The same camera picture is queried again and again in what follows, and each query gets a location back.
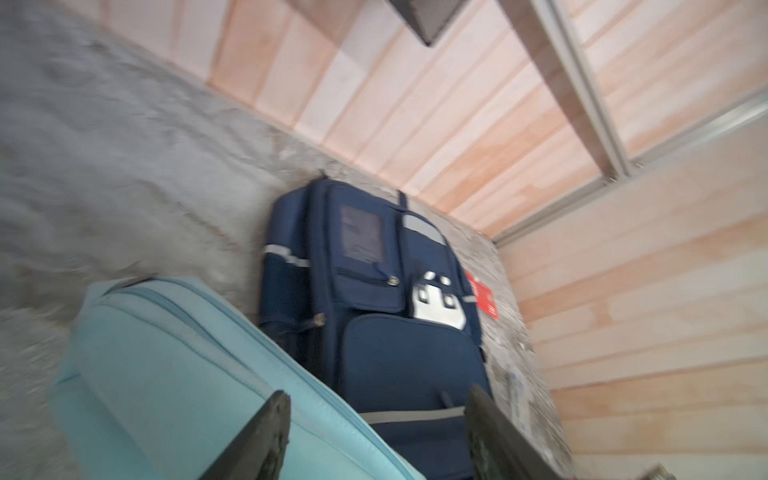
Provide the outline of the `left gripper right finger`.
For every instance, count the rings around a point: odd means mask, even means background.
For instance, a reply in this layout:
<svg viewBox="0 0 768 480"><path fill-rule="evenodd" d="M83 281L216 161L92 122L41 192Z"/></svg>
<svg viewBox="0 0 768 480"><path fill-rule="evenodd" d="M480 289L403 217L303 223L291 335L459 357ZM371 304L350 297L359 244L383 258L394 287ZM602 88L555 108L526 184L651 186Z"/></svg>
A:
<svg viewBox="0 0 768 480"><path fill-rule="evenodd" d="M561 479L478 385L470 390L464 417L475 479Z"/></svg>

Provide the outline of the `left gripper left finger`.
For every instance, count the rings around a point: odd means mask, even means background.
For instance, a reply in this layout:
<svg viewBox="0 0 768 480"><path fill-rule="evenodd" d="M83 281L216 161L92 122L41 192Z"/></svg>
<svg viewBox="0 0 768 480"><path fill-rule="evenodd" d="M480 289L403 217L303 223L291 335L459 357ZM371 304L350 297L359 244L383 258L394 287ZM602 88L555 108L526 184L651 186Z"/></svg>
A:
<svg viewBox="0 0 768 480"><path fill-rule="evenodd" d="M278 479L289 443L291 399L274 392L200 480Z"/></svg>

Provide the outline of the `clear compass set case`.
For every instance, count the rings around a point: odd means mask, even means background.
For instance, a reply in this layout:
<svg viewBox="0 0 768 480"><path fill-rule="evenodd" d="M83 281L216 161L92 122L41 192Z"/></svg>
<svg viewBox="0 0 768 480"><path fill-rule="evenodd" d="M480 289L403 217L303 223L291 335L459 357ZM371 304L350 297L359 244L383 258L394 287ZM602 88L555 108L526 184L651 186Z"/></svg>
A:
<svg viewBox="0 0 768 480"><path fill-rule="evenodd" d="M508 396L510 418L515 427L528 440L532 440L531 394L526 377L516 366L503 366L502 371Z"/></svg>

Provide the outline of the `red card box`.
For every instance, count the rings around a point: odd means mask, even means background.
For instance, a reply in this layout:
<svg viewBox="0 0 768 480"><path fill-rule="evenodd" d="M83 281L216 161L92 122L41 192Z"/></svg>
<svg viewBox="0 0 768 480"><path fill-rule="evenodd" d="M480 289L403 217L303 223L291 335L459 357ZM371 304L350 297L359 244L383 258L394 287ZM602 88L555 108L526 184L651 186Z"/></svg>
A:
<svg viewBox="0 0 768 480"><path fill-rule="evenodd" d="M465 275L472 288L474 302L477 304L477 308L490 318L498 320L499 313L492 290L469 271L466 271Z"/></svg>

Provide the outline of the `navy blue student backpack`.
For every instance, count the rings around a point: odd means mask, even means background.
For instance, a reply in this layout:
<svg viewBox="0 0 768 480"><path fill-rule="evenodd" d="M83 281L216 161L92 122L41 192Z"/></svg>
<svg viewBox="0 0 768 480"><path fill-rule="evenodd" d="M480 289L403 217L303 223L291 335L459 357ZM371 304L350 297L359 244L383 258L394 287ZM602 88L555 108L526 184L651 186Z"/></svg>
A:
<svg viewBox="0 0 768 480"><path fill-rule="evenodd" d="M326 177L280 196L259 326L425 477L473 477L464 408L490 386L476 298L406 198Z"/></svg>

